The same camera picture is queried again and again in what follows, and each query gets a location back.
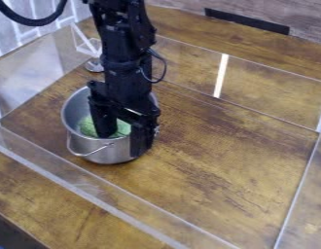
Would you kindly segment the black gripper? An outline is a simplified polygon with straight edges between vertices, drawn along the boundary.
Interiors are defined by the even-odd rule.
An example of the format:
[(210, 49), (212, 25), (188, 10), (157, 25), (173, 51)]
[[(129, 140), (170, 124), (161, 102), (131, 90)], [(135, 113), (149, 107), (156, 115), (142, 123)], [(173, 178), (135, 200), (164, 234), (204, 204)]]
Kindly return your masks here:
[(152, 100), (150, 61), (102, 62), (103, 81), (89, 81), (90, 117), (99, 138), (109, 138), (115, 119), (131, 122), (130, 156), (138, 158), (152, 148), (158, 126), (160, 107)]

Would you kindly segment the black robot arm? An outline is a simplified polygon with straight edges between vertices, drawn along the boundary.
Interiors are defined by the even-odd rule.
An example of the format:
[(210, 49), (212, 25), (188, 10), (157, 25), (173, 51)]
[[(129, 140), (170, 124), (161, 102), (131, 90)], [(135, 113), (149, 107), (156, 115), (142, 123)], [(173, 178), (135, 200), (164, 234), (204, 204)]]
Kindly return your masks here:
[(105, 78), (90, 81), (87, 103), (97, 135), (110, 137), (115, 122), (130, 125), (129, 156), (139, 157), (154, 140), (160, 108), (152, 99), (150, 46), (156, 29), (143, 0), (82, 0), (101, 38)]

